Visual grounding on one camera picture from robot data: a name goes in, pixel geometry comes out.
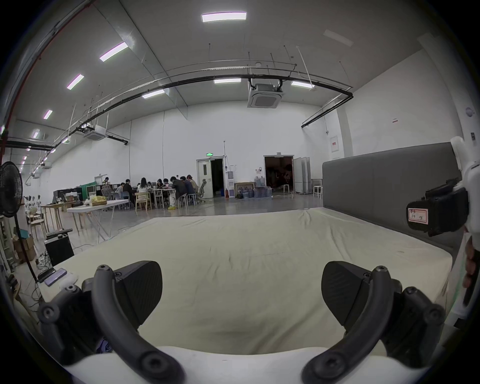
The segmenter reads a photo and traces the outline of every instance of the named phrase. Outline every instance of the bed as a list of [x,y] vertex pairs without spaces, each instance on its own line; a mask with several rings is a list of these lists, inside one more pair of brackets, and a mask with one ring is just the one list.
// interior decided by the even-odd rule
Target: bed
[[[442,303],[462,233],[428,238],[405,207],[459,176],[450,143],[323,164],[324,206],[253,215],[155,218],[58,265],[92,277],[140,260],[162,269],[160,303],[139,332],[155,346],[224,354],[330,347],[344,334],[321,293],[324,266],[385,265]],[[40,285],[45,300],[59,284]],[[374,353],[383,354],[381,348]]]
[[[431,300],[445,284],[452,258],[419,239],[326,208],[253,215],[155,218],[59,264],[93,276],[154,260],[162,299],[142,337],[156,346],[226,354],[329,347],[344,329],[322,299],[325,264],[345,260],[388,267],[404,287]],[[58,284],[41,290],[46,300]]]

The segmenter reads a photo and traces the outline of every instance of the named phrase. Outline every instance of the smartphone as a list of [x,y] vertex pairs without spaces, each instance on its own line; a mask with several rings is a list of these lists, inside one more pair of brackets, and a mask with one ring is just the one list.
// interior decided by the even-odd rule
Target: smartphone
[[47,270],[47,271],[43,271],[41,274],[38,275],[38,282],[39,282],[39,283],[43,283],[43,281],[44,281],[47,277],[51,276],[51,275],[54,274],[54,273],[55,273],[55,268],[50,268],[50,269]]
[[47,287],[50,287],[53,283],[55,283],[59,278],[62,276],[65,276],[67,274],[67,271],[64,270],[63,268],[60,268],[57,272],[54,274],[50,275],[45,279],[45,284]]

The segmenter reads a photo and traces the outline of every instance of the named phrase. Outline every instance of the fan stand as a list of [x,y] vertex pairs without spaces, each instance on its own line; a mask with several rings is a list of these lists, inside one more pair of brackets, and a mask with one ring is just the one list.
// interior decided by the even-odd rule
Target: fan stand
[[22,247],[22,253],[23,253],[23,256],[24,256],[24,260],[26,261],[26,263],[28,264],[28,269],[30,269],[30,273],[32,274],[33,276],[33,279],[35,280],[36,283],[38,283],[38,279],[37,277],[35,276],[35,273],[33,271],[33,268],[32,268],[32,265],[30,264],[30,260],[28,260],[28,256],[27,256],[27,252],[25,250],[25,246],[24,246],[24,242],[22,241],[22,236],[20,234],[20,227],[18,225],[18,217],[17,217],[17,214],[15,213],[15,227],[17,229],[17,236],[18,236],[18,239],[20,241],[20,246]]

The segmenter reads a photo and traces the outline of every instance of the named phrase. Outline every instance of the ceiling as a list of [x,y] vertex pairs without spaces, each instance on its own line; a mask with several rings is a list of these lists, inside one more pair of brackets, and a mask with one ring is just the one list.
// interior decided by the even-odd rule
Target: ceiling
[[[299,46],[309,73],[349,84],[355,91],[418,51],[417,37],[434,32],[411,5],[400,0],[121,0],[121,4],[168,75],[191,70],[172,70],[184,65],[249,57],[263,66],[263,60],[272,57],[276,62],[296,63],[305,72]],[[129,48],[105,62],[99,59],[123,40],[98,5],[97,1],[77,15],[35,64],[13,112],[16,122],[12,136],[31,138],[33,130],[39,128],[41,136],[46,135],[45,141],[52,143],[61,130],[68,129],[71,119],[78,120],[94,102],[117,95],[121,88],[128,90],[152,80],[144,63]],[[224,11],[246,11],[247,20],[202,23],[203,13]],[[353,41],[353,45],[324,36],[326,30]],[[269,70],[274,74],[272,63]],[[67,85],[79,73],[84,79],[68,90]],[[190,77],[206,75],[200,72]],[[246,80],[239,84],[188,84],[177,90],[188,106],[247,100],[248,96]],[[290,84],[285,84],[283,91],[285,101],[317,106],[336,96],[330,90],[312,91]],[[167,95],[138,98],[112,110],[108,127],[174,107]],[[53,113],[44,120],[48,109]],[[99,124],[105,123],[106,115],[99,120]],[[76,136],[79,144],[82,137]],[[72,144],[61,145],[49,161],[61,157],[74,147]],[[33,157],[33,152],[38,151],[27,154],[13,150],[12,161],[20,163],[25,155]]]

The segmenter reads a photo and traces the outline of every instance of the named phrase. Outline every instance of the ceiling air conditioner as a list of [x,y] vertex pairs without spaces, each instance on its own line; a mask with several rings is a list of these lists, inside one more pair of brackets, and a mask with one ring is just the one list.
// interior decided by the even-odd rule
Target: ceiling air conditioner
[[100,127],[99,125],[95,126],[95,129],[92,129],[90,127],[85,127],[84,131],[84,138],[88,140],[102,140],[105,139],[107,129]]
[[249,88],[248,108],[276,108],[283,96],[281,88],[272,84],[255,84]]

